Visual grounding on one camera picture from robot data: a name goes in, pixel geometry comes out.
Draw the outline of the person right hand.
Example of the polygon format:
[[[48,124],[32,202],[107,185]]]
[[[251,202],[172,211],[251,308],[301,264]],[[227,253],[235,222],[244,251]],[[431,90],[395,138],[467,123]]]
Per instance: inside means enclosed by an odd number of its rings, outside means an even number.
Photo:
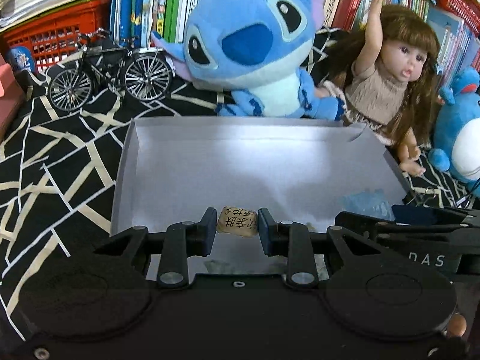
[[[460,313],[456,313],[448,322],[446,336],[448,338],[462,338],[462,336],[465,335],[466,330],[467,322],[465,317]]]

